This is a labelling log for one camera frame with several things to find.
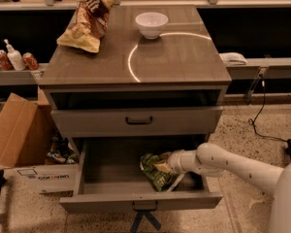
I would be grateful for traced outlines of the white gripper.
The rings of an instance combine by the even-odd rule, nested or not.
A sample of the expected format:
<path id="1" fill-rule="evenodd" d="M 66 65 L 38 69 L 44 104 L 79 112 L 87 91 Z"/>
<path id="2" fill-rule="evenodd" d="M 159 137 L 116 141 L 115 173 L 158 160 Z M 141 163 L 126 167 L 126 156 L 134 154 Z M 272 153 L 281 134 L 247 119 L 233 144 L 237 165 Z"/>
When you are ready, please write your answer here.
<path id="1" fill-rule="evenodd" d="M 183 151 L 177 150 L 173 151 L 171 155 L 168 157 L 167 162 L 162 160 L 159 162 L 154 163 L 154 167 L 163 173 L 176 173 L 176 174 L 182 174 L 183 168 L 181 165 L 181 157 L 182 157 Z"/>

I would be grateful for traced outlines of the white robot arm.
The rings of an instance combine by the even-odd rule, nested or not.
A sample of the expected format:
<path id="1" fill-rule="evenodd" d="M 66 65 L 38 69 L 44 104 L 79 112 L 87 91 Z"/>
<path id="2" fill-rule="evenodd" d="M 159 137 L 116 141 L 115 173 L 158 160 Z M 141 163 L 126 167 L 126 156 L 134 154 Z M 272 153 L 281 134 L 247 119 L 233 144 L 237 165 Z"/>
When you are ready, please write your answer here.
<path id="1" fill-rule="evenodd" d="M 167 153 L 154 166 L 164 173 L 210 177 L 228 171 L 273 197 L 269 233 L 291 233 L 291 163 L 280 168 L 203 143 L 195 150 Z"/>

